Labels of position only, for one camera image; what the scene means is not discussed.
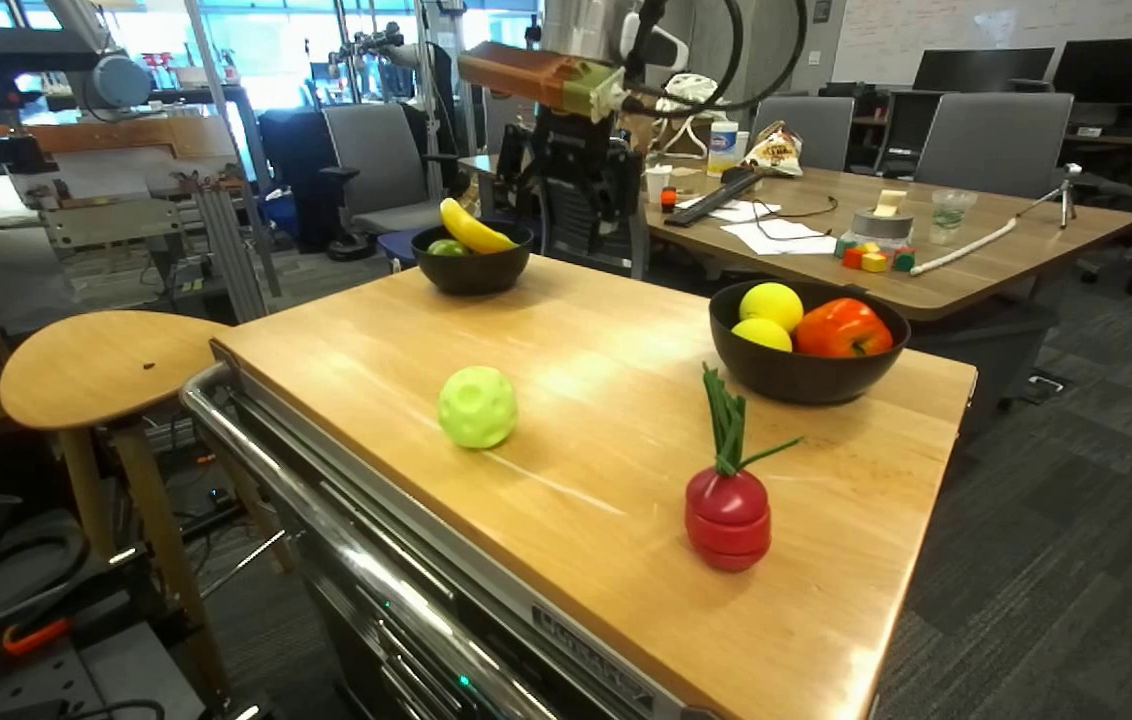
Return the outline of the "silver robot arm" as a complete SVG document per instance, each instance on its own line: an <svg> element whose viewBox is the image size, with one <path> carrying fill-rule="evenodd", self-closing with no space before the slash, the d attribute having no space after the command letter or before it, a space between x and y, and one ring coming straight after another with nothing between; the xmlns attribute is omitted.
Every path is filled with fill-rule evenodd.
<svg viewBox="0 0 1132 720"><path fill-rule="evenodd" d="M540 256L643 273L643 159L660 127L752 113L783 88L808 47L812 0L716 0L685 26L670 0L547 0L534 47L482 45L459 74L525 98L491 181L491 217Z"/></svg>

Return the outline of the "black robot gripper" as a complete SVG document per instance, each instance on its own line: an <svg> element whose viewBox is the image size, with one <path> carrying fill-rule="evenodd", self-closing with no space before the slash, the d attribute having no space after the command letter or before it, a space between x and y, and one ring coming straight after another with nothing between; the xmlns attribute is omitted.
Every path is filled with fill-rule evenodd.
<svg viewBox="0 0 1132 720"><path fill-rule="evenodd" d="M534 123L507 123L501 135L491 218L544 256L629 273L642 159L614 120L540 106Z"/></svg>

